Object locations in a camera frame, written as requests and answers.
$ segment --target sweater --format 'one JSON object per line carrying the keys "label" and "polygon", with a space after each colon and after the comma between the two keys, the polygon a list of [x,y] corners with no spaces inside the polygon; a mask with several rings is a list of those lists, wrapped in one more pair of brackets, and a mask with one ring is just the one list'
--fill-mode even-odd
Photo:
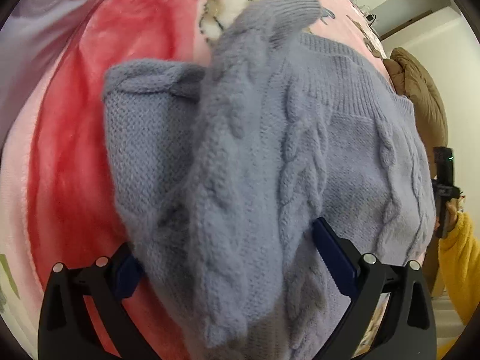
{"label": "sweater", "polygon": [[350,302],[311,240],[317,217],[390,264],[433,232],[412,103],[348,46],[302,32],[321,12],[252,2],[205,70],[141,60],[106,75],[115,204],[193,359],[316,354]]}
{"label": "sweater", "polygon": [[[459,212],[455,228],[439,241],[438,261],[450,300],[467,325],[480,303],[480,243],[468,214]],[[445,356],[455,341],[439,347],[437,359]]]}

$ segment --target person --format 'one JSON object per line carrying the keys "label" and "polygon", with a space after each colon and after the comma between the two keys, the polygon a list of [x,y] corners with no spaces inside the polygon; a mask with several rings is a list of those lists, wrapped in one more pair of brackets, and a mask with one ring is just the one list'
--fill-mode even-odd
{"label": "person", "polygon": [[[450,300],[467,325],[480,302],[480,242],[474,235],[471,217],[458,212],[457,201],[448,202],[447,209],[448,234],[439,242],[438,261]],[[438,348],[437,360],[445,356],[456,340]]]}

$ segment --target silver screw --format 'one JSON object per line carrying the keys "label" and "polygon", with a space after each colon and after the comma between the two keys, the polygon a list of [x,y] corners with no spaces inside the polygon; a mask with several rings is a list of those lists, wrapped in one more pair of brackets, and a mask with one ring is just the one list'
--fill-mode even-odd
{"label": "silver screw", "polygon": [[420,269],[420,264],[415,261],[414,259],[409,262],[410,268],[412,268],[414,271],[418,271]]}
{"label": "silver screw", "polygon": [[377,262],[377,258],[373,254],[367,253],[363,256],[363,261],[367,264],[375,264]]}
{"label": "silver screw", "polygon": [[63,264],[61,262],[57,262],[54,266],[53,266],[53,271],[57,274],[58,272],[61,272],[63,269]]}
{"label": "silver screw", "polygon": [[109,258],[108,257],[98,257],[97,261],[95,261],[95,265],[98,267],[106,266],[109,263]]}

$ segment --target green leaf print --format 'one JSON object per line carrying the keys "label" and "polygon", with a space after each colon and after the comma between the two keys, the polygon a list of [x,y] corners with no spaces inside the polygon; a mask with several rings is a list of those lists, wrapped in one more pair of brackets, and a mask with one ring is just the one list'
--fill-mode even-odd
{"label": "green leaf print", "polygon": [[[20,299],[20,295],[18,294],[18,287],[17,285],[15,284],[15,280],[13,278],[13,276],[11,275],[11,272],[10,272],[10,267],[8,266],[8,261],[7,261],[7,257],[4,255],[4,254],[0,254],[0,264],[2,265],[3,267],[3,270],[5,271],[5,273],[7,274],[7,277],[8,277],[8,281],[10,283],[10,287],[11,289],[13,290],[13,292],[15,293],[15,295],[17,296],[18,299]],[[5,298],[4,294],[2,293],[2,290],[0,289],[0,298]]]}

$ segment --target black device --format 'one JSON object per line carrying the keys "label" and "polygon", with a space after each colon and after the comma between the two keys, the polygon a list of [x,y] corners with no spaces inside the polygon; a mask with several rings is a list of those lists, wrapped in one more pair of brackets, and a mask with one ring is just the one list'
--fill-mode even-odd
{"label": "black device", "polygon": [[[339,291],[352,302],[314,360],[350,360],[375,312],[381,293],[390,293],[385,316],[370,351],[362,360],[434,360],[434,314],[420,264],[382,264],[361,255],[339,238],[328,223],[313,222],[312,238]],[[84,296],[91,296],[121,358],[160,360],[122,306],[142,270],[123,244],[112,258],[100,257],[90,267],[54,265],[45,290],[38,330],[39,360],[118,360],[105,352],[90,320]]]}
{"label": "black device", "polygon": [[433,179],[433,195],[440,226],[435,232],[438,238],[446,238],[449,213],[446,204],[460,197],[460,189],[454,185],[453,150],[448,147],[434,147],[433,154],[437,166],[437,178]]}

